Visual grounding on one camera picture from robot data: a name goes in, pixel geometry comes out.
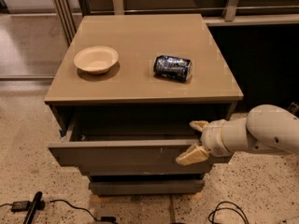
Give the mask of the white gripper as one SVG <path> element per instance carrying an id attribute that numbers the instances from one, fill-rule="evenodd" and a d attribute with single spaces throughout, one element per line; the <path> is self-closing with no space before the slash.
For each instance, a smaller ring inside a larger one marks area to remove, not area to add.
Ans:
<path id="1" fill-rule="evenodd" d="M 214 157 L 229 157 L 232 153 L 225 147 L 221 138 L 221 128 L 226 123 L 225 119 L 208 123 L 205 120 L 193 120 L 189 125 L 202 133 L 201 143 L 192 144 L 185 152 L 176 157 L 179 165 L 190 165 L 206 161 L 209 153 Z"/>

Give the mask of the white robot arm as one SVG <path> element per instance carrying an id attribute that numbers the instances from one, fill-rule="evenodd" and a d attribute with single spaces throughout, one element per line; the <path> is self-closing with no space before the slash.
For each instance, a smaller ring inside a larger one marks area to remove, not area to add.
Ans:
<path id="1" fill-rule="evenodd" d="M 200 141 L 181 153 L 176 162 L 190 165 L 210 156 L 229 157 L 243 151 L 256 154 L 298 154 L 299 118 L 275 105 L 258 105 L 243 119 L 191 121 Z"/>

